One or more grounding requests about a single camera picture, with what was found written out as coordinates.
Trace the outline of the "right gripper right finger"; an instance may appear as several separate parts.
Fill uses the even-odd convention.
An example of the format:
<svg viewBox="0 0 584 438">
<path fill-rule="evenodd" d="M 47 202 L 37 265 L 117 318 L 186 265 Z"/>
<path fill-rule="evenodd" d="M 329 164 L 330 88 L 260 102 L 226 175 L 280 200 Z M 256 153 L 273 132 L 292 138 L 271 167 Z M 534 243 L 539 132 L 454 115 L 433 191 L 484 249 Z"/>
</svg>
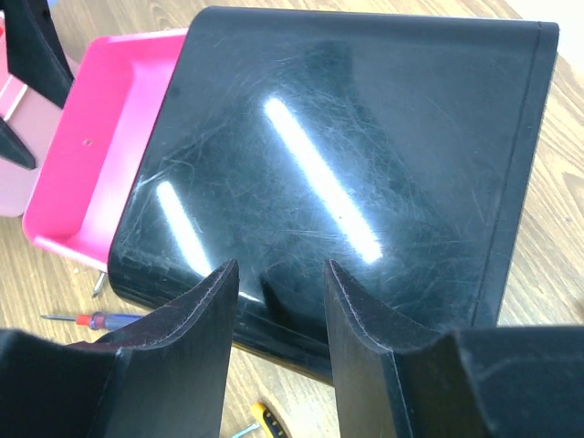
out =
<svg viewBox="0 0 584 438">
<path fill-rule="evenodd" d="M 580 437 L 580 326 L 433 331 L 325 264 L 344 437 Z"/>
</svg>

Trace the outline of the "pink top drawer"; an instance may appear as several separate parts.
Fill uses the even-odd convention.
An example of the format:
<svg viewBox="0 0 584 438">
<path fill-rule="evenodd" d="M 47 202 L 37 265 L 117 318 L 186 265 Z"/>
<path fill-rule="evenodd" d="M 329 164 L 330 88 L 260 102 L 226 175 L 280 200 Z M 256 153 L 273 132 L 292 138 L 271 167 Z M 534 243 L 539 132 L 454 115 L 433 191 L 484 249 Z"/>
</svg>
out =
<svg viewBox="0 0 584 438">
<path fill-rule="evenodd" d="M 89 44 L 24 213 L 32 244 L 106 271 L 186 33 Z"/>
</svg>

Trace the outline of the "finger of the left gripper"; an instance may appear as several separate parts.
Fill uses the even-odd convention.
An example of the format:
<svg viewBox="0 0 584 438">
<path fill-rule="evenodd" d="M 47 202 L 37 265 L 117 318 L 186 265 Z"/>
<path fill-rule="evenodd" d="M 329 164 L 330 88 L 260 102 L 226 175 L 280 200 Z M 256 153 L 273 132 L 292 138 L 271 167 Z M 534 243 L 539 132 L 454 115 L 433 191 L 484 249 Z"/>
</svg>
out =
<svg viewBox="0 0 584 438">
<path fill-rule="evenodd" d="M 4 0 L 8 71 L 60 108 L 74 81 L 48 1 Z"/>
<path fill-rule="evenodd" d="M 20 140 L 4 119 L 0 119 L 1 157 L 19 167 L 34 170 L 37 167 L 35 155 Z"/>
</svg>

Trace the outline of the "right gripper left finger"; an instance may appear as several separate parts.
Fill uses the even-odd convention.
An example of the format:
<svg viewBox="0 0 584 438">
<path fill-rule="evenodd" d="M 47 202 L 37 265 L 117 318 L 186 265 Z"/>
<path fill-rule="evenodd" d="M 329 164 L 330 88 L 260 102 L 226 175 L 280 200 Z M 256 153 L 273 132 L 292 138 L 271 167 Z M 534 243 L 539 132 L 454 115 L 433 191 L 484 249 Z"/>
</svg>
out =
<svg viewBox="0 0 584 438">
<path fill-rule="evenodd" d="M 239 288 L 220 265 L 191 290 L 95 342 L 1 333 L 4 437 L 215 437 Z"/>
</svg>

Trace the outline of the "black drawer cabinet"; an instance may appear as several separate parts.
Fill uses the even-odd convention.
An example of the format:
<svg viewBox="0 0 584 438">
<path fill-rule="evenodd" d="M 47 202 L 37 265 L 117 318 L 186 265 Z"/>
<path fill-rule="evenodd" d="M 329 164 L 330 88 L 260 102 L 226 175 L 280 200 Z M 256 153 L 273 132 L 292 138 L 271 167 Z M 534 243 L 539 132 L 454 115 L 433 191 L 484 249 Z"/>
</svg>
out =
<svg viewBox="0 0 584 438">
<path fill-rule="evenodd" d="M 327 381 L 323 268 L 438 331 L 498 320 L 551 22 L 210 6 L 109 251 L 158 308 L 239 265 L 238 346 Z"/>
</svg>

